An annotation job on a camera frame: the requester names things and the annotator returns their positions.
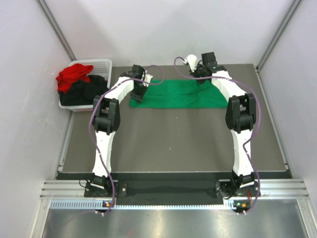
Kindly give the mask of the green t shirt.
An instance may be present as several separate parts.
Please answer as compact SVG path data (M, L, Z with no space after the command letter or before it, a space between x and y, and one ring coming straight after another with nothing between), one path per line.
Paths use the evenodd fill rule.
M209 81L203 84L195 80L166 80L157 86L149 86L138 103L130 99L131 108L152 109L219 109L227 107L227 100Z

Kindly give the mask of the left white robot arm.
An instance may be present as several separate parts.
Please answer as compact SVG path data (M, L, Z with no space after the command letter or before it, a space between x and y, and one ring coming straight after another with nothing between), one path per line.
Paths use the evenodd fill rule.
M93 110L96 112L92 125L97 148L90 191L94 190L96 197L112 196L110 158L114 135L120 125L119 104L128 94L134 101L141 103L151 78L143 67L134 65L131 71L120 75L109 93L94 98Z

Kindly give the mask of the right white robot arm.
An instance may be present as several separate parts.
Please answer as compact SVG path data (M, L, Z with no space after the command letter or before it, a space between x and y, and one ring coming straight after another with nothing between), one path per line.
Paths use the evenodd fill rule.
M234 164L232 178L221 183L218 192L227 199L234 195L243 196L255 183L255 172L250 162L250 139L256 123L256 99L233 81L224 66L217 64L213 52L202 54L201 60L195 55L188 55L184 63L189 65L190 75L198 83L210 81L227 101L225 123L233 138Z

